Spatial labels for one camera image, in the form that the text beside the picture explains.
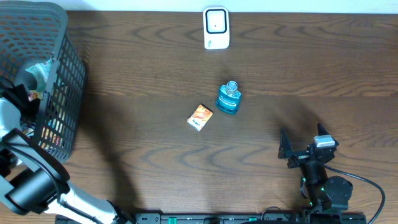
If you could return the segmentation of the pale green wipes pack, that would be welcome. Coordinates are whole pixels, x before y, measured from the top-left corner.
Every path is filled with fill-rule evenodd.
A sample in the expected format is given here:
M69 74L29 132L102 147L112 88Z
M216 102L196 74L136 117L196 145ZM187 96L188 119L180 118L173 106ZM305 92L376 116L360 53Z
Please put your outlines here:
M37 81L36 91L43 92L47 86L49 74L51 71L52 61L48 60L42 63L37 63L26 69L31 73Z

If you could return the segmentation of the teal mouthwash bottle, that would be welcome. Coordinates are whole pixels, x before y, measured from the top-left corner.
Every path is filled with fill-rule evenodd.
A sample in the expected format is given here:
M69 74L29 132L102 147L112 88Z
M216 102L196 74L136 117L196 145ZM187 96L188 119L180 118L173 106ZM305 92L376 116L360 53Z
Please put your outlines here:
M224 113L235 115L239 110L241 98L242 93L238 90L237 82L231 80L220 86L216 106Z

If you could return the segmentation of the small orange candy box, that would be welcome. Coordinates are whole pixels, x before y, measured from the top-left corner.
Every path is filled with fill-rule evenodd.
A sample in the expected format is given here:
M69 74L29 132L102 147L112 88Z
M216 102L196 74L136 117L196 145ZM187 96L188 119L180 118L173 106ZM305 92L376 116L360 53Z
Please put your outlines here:
M187 123L197 131L201 131L212 116L213 112L211 110L204 105L199 105L187 119Z

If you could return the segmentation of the yellow snack bag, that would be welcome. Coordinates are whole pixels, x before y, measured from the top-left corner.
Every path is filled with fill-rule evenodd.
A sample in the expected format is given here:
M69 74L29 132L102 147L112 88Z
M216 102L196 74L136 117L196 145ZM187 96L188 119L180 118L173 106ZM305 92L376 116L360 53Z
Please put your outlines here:
M29 99L29 101L33 101L33 100L36 100L36 99L39 99L39 100L43 100L43 93L42 92L39 92L39 91L36 91L36 90L30 90L29 91L29 95L28 95L28 99Z

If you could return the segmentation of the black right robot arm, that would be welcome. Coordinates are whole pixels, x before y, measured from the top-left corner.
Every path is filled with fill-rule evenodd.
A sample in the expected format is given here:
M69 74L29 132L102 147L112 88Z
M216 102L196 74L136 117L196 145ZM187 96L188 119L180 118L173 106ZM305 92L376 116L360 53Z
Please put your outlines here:
M341 214L348 209L353 185L340 176L329 177L325 164L335 158L339 146L328 131L317 124L318 134L302 151L294 151L286 132L280 130L279 159L287 160L289 169L299 168L302 173L300 191L310 205L301 212L305 223L341 223Z

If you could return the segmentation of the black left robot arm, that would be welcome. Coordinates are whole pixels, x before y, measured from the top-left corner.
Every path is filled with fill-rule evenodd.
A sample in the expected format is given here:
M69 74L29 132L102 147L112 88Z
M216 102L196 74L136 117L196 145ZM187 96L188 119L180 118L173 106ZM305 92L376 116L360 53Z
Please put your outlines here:
M135 223L108 200L70 181L64 166L20 130L23 104L9 80L1 82L1 203L14 213L49 213L77 223Z

